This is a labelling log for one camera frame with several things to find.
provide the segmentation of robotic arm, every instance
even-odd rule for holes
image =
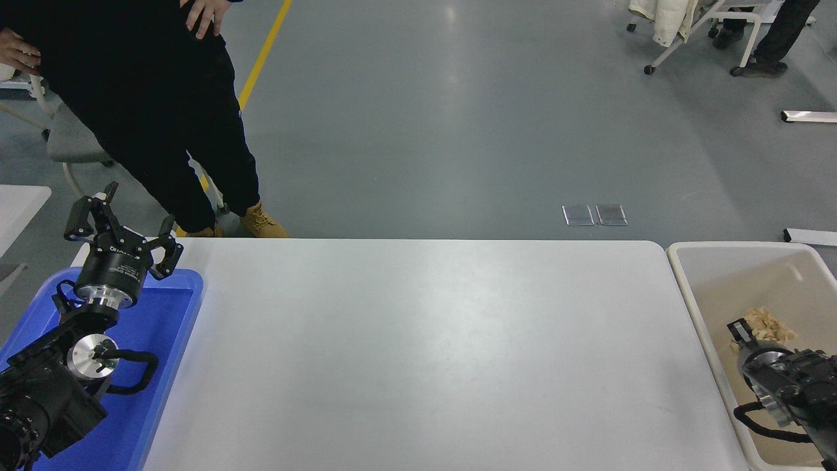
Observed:
[[[154,354],[119,349],[105,331],[119,320],[118,309],[136,304],[148,272],[158,280],[172,274],[183,247],[170,234],[173,216],[151,241],[120,225],[110,209],[116,187],[113,182],[103,194],[73,205],[64,238],[89,243],[90,254],[76,282],[57,286],[59,324],[8,359],[9,367],[0,372],[2,471],[32,469],[41,453],[52,458],[78,442],[107,417],[100,404],[105,393],[142,391],[157,369]],[[151,252],[158,247],[165,255],[155,264]],[[68,298],[64,285],[78,299]],[[146,364],[139,383],[110,383],[121,360]]]
[[[733,414],[755,433],[797,443],[813,443],[826,471],[837,471],[837,356],[823,351],[791,352],[774,342],[756,340],[744,319],[727,325],[741,351],[738,370],[758,401]],[[780,427],[796,422],[807,435],[769,430],[747,417],[767,409]]]

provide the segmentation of white desk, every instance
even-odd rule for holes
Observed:
[[[52,194],[44,186],[0,184],[0,256],[20,236]]]
[[[655,244],[182,243],[146,471],[747,470]]]

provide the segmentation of white plastic bin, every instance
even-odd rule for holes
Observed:
[[[732,416],[737,405],[756,397],[737,371],[727,324],[764,306],[799,335],[788,348],[837,354],[837,282],[828,267],[811,247],[782,242],[681,242],[667,253],[752,469],[821,470],[814,445],[761,437]],[[777,428],[765,411],[750,417]],[[785,430],[803,432],[795,424]]]

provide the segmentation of hand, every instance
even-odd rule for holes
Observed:
[[[183,5],[189,3],[189,0],[180,0],[180,8],[183,8]],[[223,14],[227,12],[227,10],[233,4],[228,2],[227,0],[195,0],[195,4],[192,5],[192,11],[189,12],[189,17],[186,19],[186,27],[189,31],[193,31],[195,29],[195,23],[198,22],[198,18],[201,18],[201,24],[198,27],[198,33],[195,34],[195,38],[203,39],[203,36],[207,33],[207,29],[209,29],[209,22],[215,18],[215,30],[213,33],[218,36],[221,34],[221,21],[223,20]]]
[[[35,67],[41,65],[41,52],[31,44],[23,42],[23,38],[10,28],[0,31],[0,62],[22,72],[40,76]]]

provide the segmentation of blue tray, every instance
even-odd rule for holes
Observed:
[[[3,364],[44,332],[58,324],[52,301],[55,285],[75,281],[80,268],[55,273],[44,282],[0,350]],[[161,281],[150,276],[133,308],[120,311],[119,323],[107,334],[121,349],[150,351],[160,359],[151,384],[133,396],[106,394],[102,406],[108,411],[87,437],[52,459],[41,456],[35,471],[139,471],[146,460],[157,430],[177,366],[186,349],[201,305],[203,279],[192,270],[175,270]],[[113,384],[132,386],[142,376],[144,365],[123,361],[113,373]]]

